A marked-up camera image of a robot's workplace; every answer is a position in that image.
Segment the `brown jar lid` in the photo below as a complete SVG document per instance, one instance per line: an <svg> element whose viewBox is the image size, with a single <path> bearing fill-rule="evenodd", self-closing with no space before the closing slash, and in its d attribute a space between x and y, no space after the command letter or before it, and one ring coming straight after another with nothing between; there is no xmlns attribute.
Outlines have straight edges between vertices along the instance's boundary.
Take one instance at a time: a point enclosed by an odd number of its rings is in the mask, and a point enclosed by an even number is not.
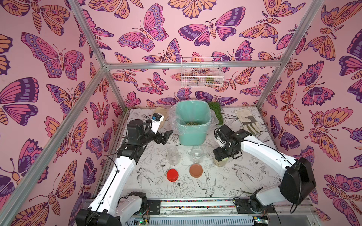
<svg viewBox="0 0 362 226"><path fill-rule="evenodd" d="M189 168L189 173L194 178L200 178L203 175L203 168L200 164L193 164Z"/></svg>

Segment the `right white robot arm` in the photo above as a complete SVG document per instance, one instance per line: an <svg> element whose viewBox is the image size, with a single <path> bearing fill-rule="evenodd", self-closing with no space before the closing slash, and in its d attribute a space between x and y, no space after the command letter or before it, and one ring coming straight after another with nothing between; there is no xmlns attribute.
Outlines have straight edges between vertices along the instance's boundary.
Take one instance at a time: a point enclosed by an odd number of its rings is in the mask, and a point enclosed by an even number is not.
<svg viewBox="0 0 362 226"><path fill-rule="evenodd" d="M280 183L258 189L250 196L248 206L254 213L263 212L268 206L282 201L298 206L316 188L313 169L307 159L285 155L244 129L234 132L223 125L214 130L214 137L219 144L213 150L217 162L249 153L282 177Z"/></svg>

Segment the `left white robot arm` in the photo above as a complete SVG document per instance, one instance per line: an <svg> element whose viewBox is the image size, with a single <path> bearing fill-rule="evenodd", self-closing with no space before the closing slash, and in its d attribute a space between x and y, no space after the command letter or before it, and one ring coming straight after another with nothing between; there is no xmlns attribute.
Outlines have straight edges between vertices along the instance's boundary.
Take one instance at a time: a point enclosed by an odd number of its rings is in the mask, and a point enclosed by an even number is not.
<svg viewBox="0 0 362 226"><path fill-rule="evenodd" d="M135 169L150 142L165 145L173 131L158 132L164 115L154 113L146 121L135 119L126 126L126 135L113 160L113 168L104 186L87 209L81 209L75 218L78 226L126 226L135 214L148 211L147 196L131 192L120 202L128 178Z"/></svg>

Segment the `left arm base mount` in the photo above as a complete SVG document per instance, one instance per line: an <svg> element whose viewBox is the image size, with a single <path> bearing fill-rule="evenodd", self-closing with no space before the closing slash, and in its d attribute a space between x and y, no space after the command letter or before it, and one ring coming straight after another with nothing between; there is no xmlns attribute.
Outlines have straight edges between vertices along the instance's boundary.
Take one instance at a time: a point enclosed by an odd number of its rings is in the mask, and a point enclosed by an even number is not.
<svg viewBox="0 0 362 226"><path fill-rule="evenodd" d="M127 210L131 210L133 215L159 215L161 209L161 200L148 199L142 192L131 192L124 204L127 204Z"/></svg>

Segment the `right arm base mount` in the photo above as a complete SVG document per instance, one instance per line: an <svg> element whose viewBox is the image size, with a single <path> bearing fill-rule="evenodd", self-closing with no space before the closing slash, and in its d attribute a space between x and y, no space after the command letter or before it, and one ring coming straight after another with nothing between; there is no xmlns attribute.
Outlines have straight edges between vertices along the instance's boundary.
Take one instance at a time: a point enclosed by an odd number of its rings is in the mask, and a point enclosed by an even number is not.
<svg viewBox="0 0 362 226"><path fill-rule="evenodd" d="M256 194L259 191L261 191L261 189L256 190L249 198L234 197L232 199L238 214L276 213L273 204L264 206L258 201Z"/></svg>

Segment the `clear jar of peanuts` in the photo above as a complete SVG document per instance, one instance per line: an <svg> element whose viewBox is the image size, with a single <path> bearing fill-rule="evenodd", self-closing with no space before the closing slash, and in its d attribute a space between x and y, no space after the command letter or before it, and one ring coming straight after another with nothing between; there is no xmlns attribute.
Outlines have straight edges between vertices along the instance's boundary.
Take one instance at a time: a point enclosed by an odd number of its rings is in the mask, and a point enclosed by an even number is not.
<svg viewBox="0 0 362 226"><path fill-rule="evenodd" d="M169 148L167 150L167 158L172 166L177 165L180 161L180 155L178 149L176 147Z"/></svg>

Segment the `red jar lid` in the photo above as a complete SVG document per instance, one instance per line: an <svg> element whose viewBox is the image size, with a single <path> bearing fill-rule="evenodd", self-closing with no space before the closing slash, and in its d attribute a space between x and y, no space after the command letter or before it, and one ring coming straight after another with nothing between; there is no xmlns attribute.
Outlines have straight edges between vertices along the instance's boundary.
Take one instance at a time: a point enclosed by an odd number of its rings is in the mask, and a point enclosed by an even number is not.
<svg viewBox="0 0 362 226"><path fill-rule="evenodd" d="M179 178L179 173L176 169L170 169L166 174L167 180L170 182L175 182Z"/></svg>

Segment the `green-lid peanut jar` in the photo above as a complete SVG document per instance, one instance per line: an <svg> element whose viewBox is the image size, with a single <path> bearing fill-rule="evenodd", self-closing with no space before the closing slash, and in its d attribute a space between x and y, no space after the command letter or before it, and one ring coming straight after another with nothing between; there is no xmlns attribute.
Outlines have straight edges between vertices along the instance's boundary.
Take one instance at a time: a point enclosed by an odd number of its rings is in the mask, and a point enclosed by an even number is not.
<svg viewBox="0 0 362 226"><path fill-rule="evenodd" d="M216 159L214 159L214 164L217 167L224 167L228 162L228 158L222 159L221 161L218 161Z"/></svg>

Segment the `brown-lid peanut jar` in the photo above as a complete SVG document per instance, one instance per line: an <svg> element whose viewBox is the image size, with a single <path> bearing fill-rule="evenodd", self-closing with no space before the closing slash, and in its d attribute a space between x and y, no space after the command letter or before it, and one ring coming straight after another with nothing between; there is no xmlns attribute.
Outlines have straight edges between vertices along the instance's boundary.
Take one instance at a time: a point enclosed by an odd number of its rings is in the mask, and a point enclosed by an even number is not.
<svg viewBox="0 0 362 226"><path fill-rule="evenodd" d="M190 158L193 163L201 163L204 159L205 152L202 147L194 146L190 151Z"/></svg>

